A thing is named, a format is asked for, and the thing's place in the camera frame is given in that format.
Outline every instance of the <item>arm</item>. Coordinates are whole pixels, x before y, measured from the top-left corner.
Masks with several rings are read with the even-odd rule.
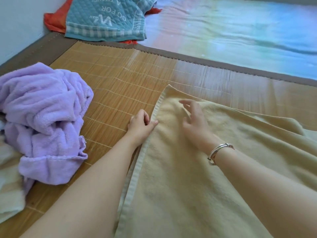
[[[198,103],[180,103],[191,113],[183,128],[197,148],[209,155],[225,143],[209,131]],[[232,148],[220,149],[214,161],[273,237],[317,237],[317,192]]]
[[[128,132],[80,176],[22,238],[111,237],[132,154],[157,121],[140,110]]]

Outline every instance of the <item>beige towel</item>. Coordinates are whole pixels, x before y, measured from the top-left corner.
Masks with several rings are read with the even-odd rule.
[[[23,210],[25,206],[23,181],[18,170],[21,156],[4,142],[4,135],[0,135],[0,223]]]
[[[151,117],[159,124],[126,180],[115,237],[271,237],[220,169],[184,136],[188,113],[178,101],[188,98],[200,103],[211,130],[223,140],[317,190],[316,132],[294,119],[228,108],[168,86]]]

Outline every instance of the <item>hand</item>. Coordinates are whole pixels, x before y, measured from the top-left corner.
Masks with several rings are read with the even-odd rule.
[[[138,147],[146,140],[158,123],[157,120],[150,122],[149,115],[141,109],[136,116],[131,117],[126,136],[130,137],[133,144]]]
[[[184,108],[190,112],[190,117],[183,119],[183,129],[186,137],[206,155],[210,155],[212,150],[224,141],[214,135],[204,117],[200,105],[190,99],[180,100]]]

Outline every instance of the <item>silver bangle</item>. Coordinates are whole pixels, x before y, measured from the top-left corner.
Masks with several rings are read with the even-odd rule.
[[[207,158],[210,165],[216,165],[216,163],[215,163],[215,158],[214,158],[214,157],[215,157],[216,153],[217,153],[220,149],[225,148],[225,147],[235,149],[232,144],[228,144],[228,143],[221,144],[221,145],[219,145],[218,147],[214,148],[214,150],[210,153],[210,155],[209,155],[208,158]]]

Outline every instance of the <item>teal quilted fabric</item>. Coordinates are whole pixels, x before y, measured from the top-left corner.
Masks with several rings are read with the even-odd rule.
[[[145,17],[156,0],[73,0],[66,37],[86,41],[144,40]]]

